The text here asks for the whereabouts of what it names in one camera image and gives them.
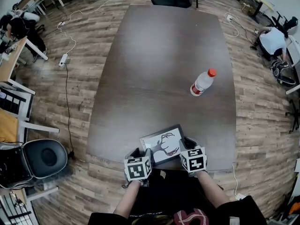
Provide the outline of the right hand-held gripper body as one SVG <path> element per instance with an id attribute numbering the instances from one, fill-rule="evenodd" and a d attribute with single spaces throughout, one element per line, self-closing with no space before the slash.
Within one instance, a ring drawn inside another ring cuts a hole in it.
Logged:
<path id="1" fill-rule="evenodd" d="M 206 171 L 207 156 L 204 147 L 196 146 L 195 149 L 182 151 L 180 158 L 183 168 L 189 174 Z"/>

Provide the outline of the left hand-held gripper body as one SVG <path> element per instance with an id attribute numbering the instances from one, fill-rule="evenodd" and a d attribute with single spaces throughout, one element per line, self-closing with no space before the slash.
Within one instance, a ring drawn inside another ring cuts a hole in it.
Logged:
<path id="1" fill-rule="evenodd" d="M 124 165 L 128 181 L 146 180 L 152 173 L 152 165 L 148 156 L 124 159 Z"/>

